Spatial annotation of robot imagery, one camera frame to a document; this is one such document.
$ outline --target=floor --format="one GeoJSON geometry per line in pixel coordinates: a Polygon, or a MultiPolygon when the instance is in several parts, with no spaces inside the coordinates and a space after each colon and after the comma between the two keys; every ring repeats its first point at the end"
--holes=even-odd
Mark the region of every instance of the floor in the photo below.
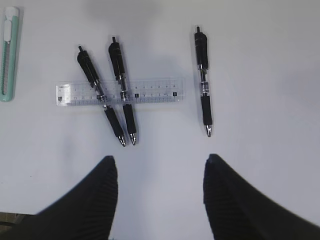
{"type": "MultiPolygon", "coordinates": [[[[5,213],[0,212],[0,222],[9,222],[14,223],[16,220],[17,214],[15,213],[5,213]]],[[[9,230],[11,227],[0,225],[0,233],[9,230]]]]}

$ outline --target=mint green utility knife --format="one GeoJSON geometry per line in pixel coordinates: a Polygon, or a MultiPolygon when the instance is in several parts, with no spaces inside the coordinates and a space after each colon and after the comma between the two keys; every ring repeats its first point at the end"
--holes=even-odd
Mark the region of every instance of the mint green utility knife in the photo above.
{"type": "Polygon", "coordinates": [[[0,69],[0,101],[9,102],[12,100],[14,94],[19,10],[11,6],[6,7],[4,12],[2,63],[0,69]]]}

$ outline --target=pen clip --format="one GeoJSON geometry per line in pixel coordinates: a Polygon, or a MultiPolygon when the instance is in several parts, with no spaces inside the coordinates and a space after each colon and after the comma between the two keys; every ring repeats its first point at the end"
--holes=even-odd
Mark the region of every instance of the pen clip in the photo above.
{"type": "Polygon", "coordinates": [[[194,34],[196,60],[198,65],[202,65],[204,69],[209,69],[208,61],[208,39],[207,36],[200,32],[200,27],[196,27],[194,34]]]}
{"type": "Polygon", "coordinates": [[[115,78],[118,80],[121,74],[125,73],[124,62],[122,59],[120,44],[116,38],[112,37],[112,43],[109,46],[109,55],[113,66],[115,78]]]}
{"type": "Polygon", "coordinates": [[[81,46],[79,46],[79,54],[77,57],[77,61],[80,64],[82,70],[84,71],[84,74],[86,78],[88,79],[90,86],[92,88],[95,87],[95,80],[98,79],[98,74],[91,62],[91,59],[88,55],[88,52],[83,50],[81,46]]]}

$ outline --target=transparent pen barrel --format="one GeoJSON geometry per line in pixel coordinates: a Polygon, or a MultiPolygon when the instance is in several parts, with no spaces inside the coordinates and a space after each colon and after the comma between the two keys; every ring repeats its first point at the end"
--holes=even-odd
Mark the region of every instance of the transparent pen barrel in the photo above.
{"type": "Polygon", "coordinates": [[[122,73],[118,79],[118,83],[120,84],[121,86],[121,99],[122,101],[125,103],[125,102],[128,102],[130,100],[130,97],[129,97],[129,92],[128,92],[128,86],[127,86],[127,80],[126,80],[126,74],[122,73]]]}
{"type": "Polygon", "coordinates": [[[201,68],[201,66],[199,66],[198,75],[200,80],[201,96],[210,96],[210,88],[209,88],[207,71],[201,68]]]}

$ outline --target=ruler numbers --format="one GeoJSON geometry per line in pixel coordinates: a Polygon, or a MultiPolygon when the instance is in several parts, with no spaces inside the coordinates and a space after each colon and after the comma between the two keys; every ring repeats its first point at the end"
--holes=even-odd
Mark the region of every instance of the ruler numbers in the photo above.
{"type": "MultiPolygon", "coordinates": [[[[116,81],[102,82],[108,104],[122,104],[120,99],[121,88],[116,81]]],[[[132,81],[128,86],[130,101],[136,104],[143,103],[172,103],[183,99],[183,79],[169,78],[161,80],[132,81]]],[[[89,83],[61,83],[56,85],[57,106],[86,106],[101,105],[100,96],[89,83]]]]}

